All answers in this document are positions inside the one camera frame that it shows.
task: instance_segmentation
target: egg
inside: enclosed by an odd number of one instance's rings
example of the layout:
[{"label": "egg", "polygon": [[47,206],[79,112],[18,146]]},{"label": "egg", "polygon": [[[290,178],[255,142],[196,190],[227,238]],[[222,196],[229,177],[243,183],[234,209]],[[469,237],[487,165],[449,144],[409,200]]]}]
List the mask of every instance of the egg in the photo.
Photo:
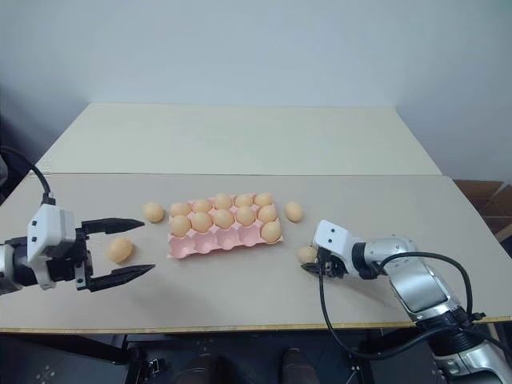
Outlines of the egg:
[{"label": "egg", "polygon": [[312,246],[304,246],[297,250],[297,260],[301,264],[306,264],[307,262],[314,262],[317,258],[317,250]]},{"label": "egg", "polygon": [[304,216],[304,211],[297,202],[289,202],[285,207],[285,215],[291,222],[300,222]]},{"label": "egg", "polygon": [[112,262],[126,260],[134,250],[134,245],[128,238],[115,238],[106,248],[106,256]]},{"label": "egg", "polygon": [[259,207],[262,206],[269,206],[272,204],[272,195],[268,193],[264,194],[257,194],[254,198],[254,204],[256,204]]},{"label": "egg", "polygon": [[142,211],[144,212],[144,217],[148,222],[159,222],[163,219],[163,206],[156,202],[148,202],[144,205]]},{"label": "egg", "polygon": [[234,200],[234,204],[238,207],[240,206],[252,206],[253,205],[253,198],[250,194],[240,194],[237,196],[237,198]]},{"label": "egg", "polygon": [[237,209],[237,222],[242,224],[243,226],[250,226],[256,217],[254,215],[254,211],[249,206],[241,206]]},{"label": "egg", "polygon": [[196,212],[192,215],[190,219],[192,221],[192,228],[194,228],[197,232],[205,233],[208,232],[208,229],[214,224],[211,220],[211,216],[205,214],[204,212]]},{"label": "egg", "polygon": [[209,212],[211,210],[211,204],[205,198],[200,198],[196,200],[192,205],[193,212]]},{"label": "egg", "polygon": [[179,214],[170,219],[170,232],[179,238],[185,236],[191,227],[192,224],[187,216]]},{"label": "egg", "polygon": [[276,218],[278,218],[278,213],[275,210],[275,206],[264,206],[258,212],[258,219],[263,223],[272,222]]},{"label": "egg", "polygon": [[186,202],[176,202],[170,206],[170,215],[172,217],[178,216],[179,214],[181,216],[187,216],[191,211],[190,205]]},{"label": "egg", "polygon": [[268,222],[263,226],[261,235],[270,244],[276,242],[281,237],[281,225],[278,222]]},{"label": "egg", "polygon": [[228,210],[233,206],[233,200],[227,194],[216,194],[214,197],[214,207],[217,210]]},{"label": "egg", "polygon": [[234,217],[228,210],[216,210],[214,212],[214,223],[216,226],[227,230],[234,223]]}]

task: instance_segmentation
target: white wall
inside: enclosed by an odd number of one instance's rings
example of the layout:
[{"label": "white wall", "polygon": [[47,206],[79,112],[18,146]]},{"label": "white wall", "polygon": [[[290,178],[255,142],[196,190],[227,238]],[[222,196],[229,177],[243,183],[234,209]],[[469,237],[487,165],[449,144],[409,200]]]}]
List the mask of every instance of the white wall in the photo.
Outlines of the white wall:
[{"label": "white wall", "polygon": [[398,106],[442,171],[512,180],[509,0],[0,0],[0,108],[40,155],[89,102]]}]

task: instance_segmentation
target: pink egg carton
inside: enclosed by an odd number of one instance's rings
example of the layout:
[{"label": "pink egg carton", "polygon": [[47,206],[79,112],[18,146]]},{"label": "pink egg carton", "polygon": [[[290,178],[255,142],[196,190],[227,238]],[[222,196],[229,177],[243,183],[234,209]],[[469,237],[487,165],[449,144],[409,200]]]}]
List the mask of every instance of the pink egg carton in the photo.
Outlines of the pink egg carton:
[{"label": "pink egg carton", "polygon": [[[255,195],[256,194],[250,194],[253,200]],[[182,238],[169,234],[167,237],[167,242],[169,243],[170,251],[167,257],[185,258],[191,254],[208,254],[212,250],[230,250],[236,246],[255,246],[256,244],[260,243],[269,244],[260,235],[263,222],[258,220],[259,206],[253,204],[250,207],[256,216],[256,221],[253,222],[250,226],[243,226],[236,221],[236,212],[238,210],[238,207],[234,204],[236,196],[237,195],[235,194],[231,195],[233,206],[228,209],[234,217],[234,224],[230,228],[224,230],[223,228],[213,224],[212,227],[205,233],[197,232],[196,230],[191,229]],[[214,206],[213,198],[207,198],[206,200],[210,202],[212,207]],[[192,206],[194,202],[195,200],[188,201],[190,206]],[[208,214],[212,216],[212,220],[213,212],[215,212],[215,208],[212,208],[208,211]],[[190,212],[187,215],[188,218],[192,218],[193,214],[193,212]],[[272,244],[280,241],[282,241],[282,236]]]}]

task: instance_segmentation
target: dark floor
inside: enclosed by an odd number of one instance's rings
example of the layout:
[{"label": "dark floor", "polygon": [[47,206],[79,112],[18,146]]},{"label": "dark floor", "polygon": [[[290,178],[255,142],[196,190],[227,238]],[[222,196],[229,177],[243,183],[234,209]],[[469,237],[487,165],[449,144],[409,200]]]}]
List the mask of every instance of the dark floor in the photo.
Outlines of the dark floor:
[{"label": "dark floor", "polygon": [[[93,339],[120,345],[122,335],[101,335]],[[343,333],[353,345],[367,338],[365,331]],[[193,357],[203,353],[224,356],[230,364],[231,382],[239,384],[275,384],[282,353],[288,347],[300,348],[315,367],[321,383],[347,382],[354,361],[335,345],[325,331],[222,333],[170,335],[130,335],[130,346],[143,348],[149,359],[164,358],[170,366],[154,384],[172,383],[176,374]],[[0,338],[1,384],[123,384],[128,366],[116,366],[91,358],[34,346],[8,337]],[[384,362],[372,363],[369,372],[376,383],[434,384],[443,382],[426,345]],[[350,384],[364,382],[355,375]]]}]

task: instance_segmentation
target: shoe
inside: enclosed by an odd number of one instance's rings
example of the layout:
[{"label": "shoe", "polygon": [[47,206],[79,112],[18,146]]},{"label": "shoe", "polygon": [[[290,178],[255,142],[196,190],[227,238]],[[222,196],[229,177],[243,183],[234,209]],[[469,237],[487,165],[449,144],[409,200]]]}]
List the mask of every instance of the shoe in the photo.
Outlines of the shoe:
[{"label": "shoe", "polygon": [[282,384],[320,384],[314,368],[298,348],[288,349],[282,357]]},{"label": "shoe", "polygon": [[179,373],[176,384],[221,384],[224,383],[224,368],[221,358],[202,354],[190,360]]}]

